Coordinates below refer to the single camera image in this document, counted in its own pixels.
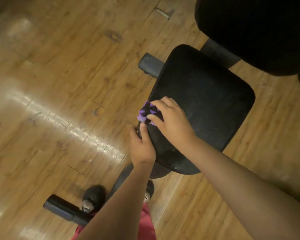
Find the wooden floor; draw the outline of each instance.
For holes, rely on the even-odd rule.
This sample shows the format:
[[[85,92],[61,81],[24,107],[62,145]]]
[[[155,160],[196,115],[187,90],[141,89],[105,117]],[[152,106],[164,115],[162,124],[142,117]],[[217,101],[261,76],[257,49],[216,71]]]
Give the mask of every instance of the wooden floor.
[[[90,185],[111,188],[155,83],[138,62],[204,44],[195,2],[0,0],[0,239],[72,237],[76,226],[44,201],[55,193],[79,205]],[[300,200],[297,78],[243,61],[231,71],[256,102],[225,153]],[[170,173],[155,185],[158,239],[251,239],[202,174]]]

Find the hand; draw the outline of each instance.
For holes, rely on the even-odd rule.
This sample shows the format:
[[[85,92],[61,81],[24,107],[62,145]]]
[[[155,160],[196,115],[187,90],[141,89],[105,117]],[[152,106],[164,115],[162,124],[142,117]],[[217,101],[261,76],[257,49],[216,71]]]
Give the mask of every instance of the hand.
[[[149,165],[153,167],[156,160],[156,151],[150,140],[147,126],[145,123],[140,124],[140,132],[142,139],[139,138],[135,127],[130,129],[130,154],[133,166]]]
[[[147,118],[156,124],[161,133],[177,149],[196,137],[184,111],[176,101],[169,97],[163,97],[161,100],[151,103],[161,111],[164,121],[153,114],[149,114]]]

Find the person's right hand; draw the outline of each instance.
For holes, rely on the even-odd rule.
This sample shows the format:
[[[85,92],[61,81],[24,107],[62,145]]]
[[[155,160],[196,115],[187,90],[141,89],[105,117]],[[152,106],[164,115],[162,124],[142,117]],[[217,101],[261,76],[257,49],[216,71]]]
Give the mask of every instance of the person's right hand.
[[[151,103],[161,111],[164,121],[153,114],[147,115],[147,118],[156,124],[161,133],[177,149],[196,137],[184,111],[176,101],[165,96]]]

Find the black chair seat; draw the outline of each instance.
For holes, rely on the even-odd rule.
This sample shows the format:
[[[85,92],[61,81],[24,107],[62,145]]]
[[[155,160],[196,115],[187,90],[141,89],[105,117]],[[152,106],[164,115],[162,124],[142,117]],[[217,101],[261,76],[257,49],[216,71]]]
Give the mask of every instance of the black chair seat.
[[[173,98],[196,135],[219,151],[228,145],[255,100],[245,81],[188,45],[170,53],[148,100],[164,96]],[[181,174],[199,173],[156,126],[148,125],[148,131],[157,163]]]

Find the purple and black cloth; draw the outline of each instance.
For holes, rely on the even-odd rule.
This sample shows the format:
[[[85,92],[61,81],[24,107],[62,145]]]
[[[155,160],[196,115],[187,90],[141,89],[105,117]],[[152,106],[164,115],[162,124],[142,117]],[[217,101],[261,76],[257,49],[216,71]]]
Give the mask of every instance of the purple and black cloth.
[[[155,123],[149,120],[147,118],[147,115],[155,115],[159,117],[162,121],[164,120],[161,111],[149,101],[145,102],[142,109],[140,109],[137,119],[140,122],[144,122],[146,125],[150,124],[155,126]]]

